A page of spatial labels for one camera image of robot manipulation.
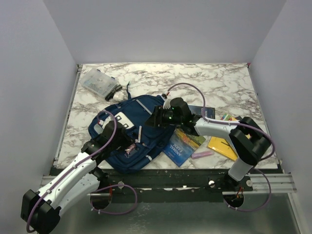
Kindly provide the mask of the purple highlighter marker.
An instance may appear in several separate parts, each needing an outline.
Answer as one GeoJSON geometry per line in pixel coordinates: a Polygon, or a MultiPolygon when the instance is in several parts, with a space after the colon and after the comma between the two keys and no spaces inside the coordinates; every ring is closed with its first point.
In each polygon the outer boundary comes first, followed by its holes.
{"type": "Polygon", "coordinates": [[[198,158],[203,158],[207,156],[212,156],[214,155],[214,151],[204,151],[204,152],[199,152],[199,153],[193,153],[191,155],[192,159],[198,159],[198,158]]]}

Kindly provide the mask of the blue white pen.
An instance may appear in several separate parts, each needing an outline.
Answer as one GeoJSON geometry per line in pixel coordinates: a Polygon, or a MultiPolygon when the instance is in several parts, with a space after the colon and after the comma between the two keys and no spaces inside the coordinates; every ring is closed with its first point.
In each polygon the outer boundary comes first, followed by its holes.
{"type": "Polygon", "coordinates": [[[142,126],[139,126],[139,129],[138,129],[138,137],[137,137],[137,142],[138,142],[138,143],[141,142],[141,133],[142,133],[142,126]]]}

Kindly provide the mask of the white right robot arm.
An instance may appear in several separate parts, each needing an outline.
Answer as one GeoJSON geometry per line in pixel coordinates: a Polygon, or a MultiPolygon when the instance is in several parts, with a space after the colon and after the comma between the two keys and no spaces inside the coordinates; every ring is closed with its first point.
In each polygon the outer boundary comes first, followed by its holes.
{"type": "Polygon", "coordinates": [[[269,147],[275,150],[270,136],[250,117],[239,121],[215,120],[205,117],[204,110],[202,115],[196,115],[180,97],[168,99],[164,105],[156,106],[145,124],[155,128],[173,125],[193,136],[226,140],[238,155],[224,179],[224,185],[230,191],[241,187],[243,177],[258,164],[269,147]]]}

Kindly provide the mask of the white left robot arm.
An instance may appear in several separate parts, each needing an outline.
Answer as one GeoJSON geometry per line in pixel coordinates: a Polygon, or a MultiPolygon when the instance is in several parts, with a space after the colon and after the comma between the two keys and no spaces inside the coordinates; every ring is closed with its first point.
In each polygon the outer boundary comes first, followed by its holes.
{"type": "Polygon", "coordinates": [[[101,134],[86,142],[74,160],[58,176],[36,192],[28,190],[22,198],[21,218],[30,234],[49,234],[64,213],[83,197],[91,193],[107,192],[111,200],[117,187],[99,164],[114,153],[124,153],[133,141],[125,126],[109,121],[101,134]]]}

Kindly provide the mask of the navy blue student backpack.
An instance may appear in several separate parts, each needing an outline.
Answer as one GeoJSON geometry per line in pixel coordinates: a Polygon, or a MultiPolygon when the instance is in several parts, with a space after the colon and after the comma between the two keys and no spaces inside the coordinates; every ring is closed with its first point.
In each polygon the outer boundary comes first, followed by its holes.
{"type": "Polygon", "coordinates": [[[126,134],[135,139],[133,151],[111,154],[103,149],[93,159],[97,164],[106,161],[122,174],[141,170],[161,153],[175,131],[173,125],[165,128],[145,125],[154,108],[162,106],[164,101],[164,96],[140,95],[106,107],[89,125],[91,140],[83,145],[81,151],[92,154],[105,143],[109,144],[118,129],[125,129],[126,134]],[[140,143],[137,142],[139,126],[142,126],[140,143]]]}

